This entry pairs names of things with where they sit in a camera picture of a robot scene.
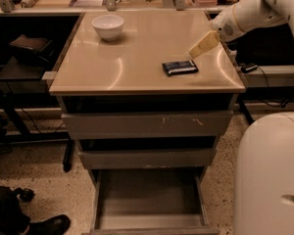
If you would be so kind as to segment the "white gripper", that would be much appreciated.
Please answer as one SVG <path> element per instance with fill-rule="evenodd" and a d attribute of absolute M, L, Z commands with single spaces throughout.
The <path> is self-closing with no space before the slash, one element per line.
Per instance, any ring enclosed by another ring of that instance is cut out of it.
<path fill-rule="evenodd" d="M 211 20 L 211 25 L 213 30 L 205 33 L 188 51 L 192 59 L 217 47 L 221 39 L 224 42 L 230 42 L 244 35 L 235 18 L 234 6 L 222 10 Z"/>

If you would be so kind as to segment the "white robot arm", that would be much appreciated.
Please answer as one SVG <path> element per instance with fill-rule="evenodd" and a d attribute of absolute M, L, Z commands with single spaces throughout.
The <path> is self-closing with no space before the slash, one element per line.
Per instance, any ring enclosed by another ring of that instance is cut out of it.
<path fill-rule="evenodd" d="M 195 59 L 224 40 L 288 24 L 294 0 L 241 0 L 222 10 L 188 50 Z M 236 155 L 233 235 L 294 235 L 294 112 L 261 117 L 245 131 Z"/>

